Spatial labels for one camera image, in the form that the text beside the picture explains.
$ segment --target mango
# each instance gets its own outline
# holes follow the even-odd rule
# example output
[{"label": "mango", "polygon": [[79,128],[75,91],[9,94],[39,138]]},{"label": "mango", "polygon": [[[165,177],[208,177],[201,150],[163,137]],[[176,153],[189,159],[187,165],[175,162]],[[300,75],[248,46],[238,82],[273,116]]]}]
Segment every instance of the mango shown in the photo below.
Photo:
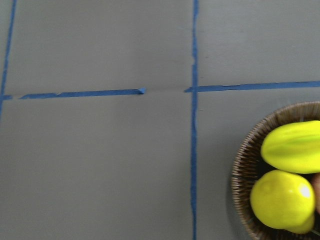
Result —
[{"label": "mango", "polygon": [[253,185],[250,204],[254,215],[270,228],[306,234],[314,227],[315,193],[298,174],[278,169],[267,172]]},{"label": "mango", "polygon": [[272,130],[261,146],[261,156],[273,167],[298,174],[320,172],[320,121],[285,124]]}]

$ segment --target gray surface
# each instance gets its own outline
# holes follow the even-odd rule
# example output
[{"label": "gray surface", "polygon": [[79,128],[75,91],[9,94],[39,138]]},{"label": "gray surface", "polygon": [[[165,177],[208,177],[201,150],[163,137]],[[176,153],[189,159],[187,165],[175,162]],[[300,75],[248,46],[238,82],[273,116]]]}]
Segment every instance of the gray surface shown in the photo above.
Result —
[{"label": "gray surface", "polygon": [[2,67],[4,65],[4,56],[6,52],[6,42],[8,28],[10,23],[11,1],[1,0],[0,2],[0,73],[2,76]]},{"label": "gray surface", "polygon": [[189,100],[6,101],[0,239],[190,239]]},{"label": "gray surface", "polygon": [[230,177],[236,152],[247,133],[263,117],[285,105],[318,101],[319,94],[320,88],[199,94],[199,240],[250,239],[231,201]]},{"label": "gray surface", "polygon": [[192,1],[18,1],[7,94],[186,89]]},{"label": "gray surface", "polygon": [[[199,84],[320,80],[319,7],[200,0]],[[147,93],[5,101],[0,239],[192,239],[191,27],[191,0],[18,1],[6,94]],[[265,115],[319,92],[199,94],[198,240],[249,240],[230,192],[236,151]]]},{"label": "gray surface", "polygon": [[320,80],[320,1],[200,0],[199,84]]}]

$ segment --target blue painter's tape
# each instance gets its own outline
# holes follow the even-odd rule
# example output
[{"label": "blue painter's tape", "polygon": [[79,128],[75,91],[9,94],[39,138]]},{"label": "blue painter's tape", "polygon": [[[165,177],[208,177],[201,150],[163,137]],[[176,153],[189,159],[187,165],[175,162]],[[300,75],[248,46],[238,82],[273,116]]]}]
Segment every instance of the blue painter's tape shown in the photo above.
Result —
[{"label": "blue painter's tape", "polygon": [[4,95],[2,100],[5,101],[5,100],[12,100],[14,99],[14,97],[12,95]]},{"label": "blue painter's tape", "polygon": [[7,37],[7,41],[6,41],[3,71],[2,71],[2,81],[1,81],[1,90],[0,90],[0,117],[1,117],[1,113],[2,113],[3,102],[4,102],[4,100],[7,100],[5,98],[5,88],[6,88],[6,82],[7,82],[9,56],[10,56],[10,49],[11,49],[12,34],[13,34],[13,30],[14,30],[16,7],[17,7],[17,0],[13,0],[12,7],[11,7],[11,16],[10,16],[8,37]]},{"label": "blue painter's tape", "polygon": [[[270,82],[270,83],[252,83],[240,85],[211,85],[211,86],[198,86],[197,92],[220,92],[230,90],[266,90],[266,89],[295,89],[295,88],[318,88],[320,81],[290,81],[290,82]],[[184,92],[192,93],[194,87],[189,87]]]},{"label": "blue painter's tape", "polygon": [[191,212],[192,239],[197,240],[197,110],[198,110],[198,40],[197,19],[199,14],[199,0],[193,0],[192,19],[192,106],[191,106]]},{"label": "blue painter's tape", "polygon": [[121,90],[102,90],[102,91],[71,91],[61,93],[32,93],[27,94],[19,99],[54,99],[54,98],[80,98],[80,97],[99,97],[99,96],[116,96],[116,95],[142,95],[145,94],[146,88],[139,89],[121,89]]}]

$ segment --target yellow mango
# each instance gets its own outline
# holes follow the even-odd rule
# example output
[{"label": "yellow mango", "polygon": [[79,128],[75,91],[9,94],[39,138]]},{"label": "yellow mango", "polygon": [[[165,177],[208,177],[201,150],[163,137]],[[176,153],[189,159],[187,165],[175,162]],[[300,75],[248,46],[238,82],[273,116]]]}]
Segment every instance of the yellow mango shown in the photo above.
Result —
[{"label": "yellow mango", "polygon": [[253,185],[250,204],[255,216],[270,228],[306,234],[314,227],[315,192],[298,174],[267,172]]},{"label": "yellow mango", "polygon": [[261,146],[262,158],[273,167],[298,174],[320,172],[320,121],[282,125]]}]

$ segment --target fruit bowl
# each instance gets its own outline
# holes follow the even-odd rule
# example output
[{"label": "fruit bowl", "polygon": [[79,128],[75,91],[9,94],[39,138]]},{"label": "fruit bowl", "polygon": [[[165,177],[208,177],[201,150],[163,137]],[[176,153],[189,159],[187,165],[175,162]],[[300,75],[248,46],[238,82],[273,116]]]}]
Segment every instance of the fruit bowl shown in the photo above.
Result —
[{"label": "fruit bowl", "polygon": [[[254,183],[265,173],[275,169],[261,157],[261,145],[275,128],[296,122],[320,120],[320,101],[301,102],[280,108],[256,124],[243,140],[232,167],[231,188],[233,202],[242,224],[253,240],[320,240],[320,215],[315,213],[313,231],[295,234],[270,228],[254,215],[250,193]],[[301,174],[310,180],[312,174]]]}]

